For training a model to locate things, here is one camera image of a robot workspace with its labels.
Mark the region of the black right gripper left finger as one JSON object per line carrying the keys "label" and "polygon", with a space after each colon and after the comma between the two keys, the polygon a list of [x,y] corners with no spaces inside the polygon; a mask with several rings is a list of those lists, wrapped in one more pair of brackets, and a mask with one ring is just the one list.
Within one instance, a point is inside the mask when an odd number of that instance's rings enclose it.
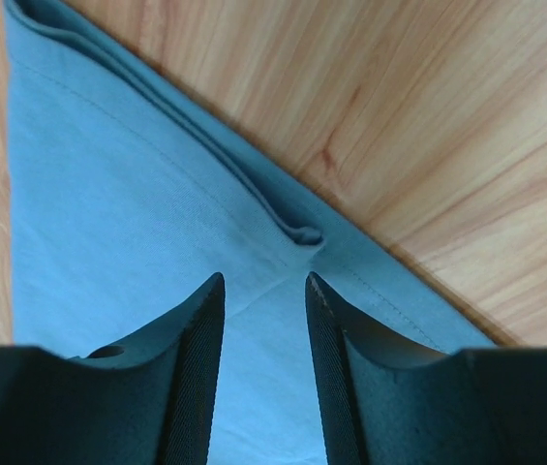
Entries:
{"label": "black right gripper left finger", "polygon": [[225,320],[213,274],[86,357],[0,346],[0,464],[203,464]]}

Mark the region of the blue grey t shirt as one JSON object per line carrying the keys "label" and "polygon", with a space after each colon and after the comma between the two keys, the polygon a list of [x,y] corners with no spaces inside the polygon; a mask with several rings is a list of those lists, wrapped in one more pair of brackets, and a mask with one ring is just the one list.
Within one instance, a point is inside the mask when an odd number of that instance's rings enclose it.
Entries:
{"label": "blue grey t shirt", "polygon": [[4,5],[14,339],[72,357],[211,274],[226,324],[208,460],[321,464],[310,272],[407,337],[489,338],[248,142],[60,1]]}

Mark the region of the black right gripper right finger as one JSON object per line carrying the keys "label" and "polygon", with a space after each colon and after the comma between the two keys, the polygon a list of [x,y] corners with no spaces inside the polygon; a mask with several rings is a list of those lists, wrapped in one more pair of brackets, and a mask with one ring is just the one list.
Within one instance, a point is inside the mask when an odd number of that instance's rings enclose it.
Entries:
{"label": "black right gripper right finger", "polygon": [[306,316],[331,464],[547,464],[547,348],[416,343],[319,275]]}

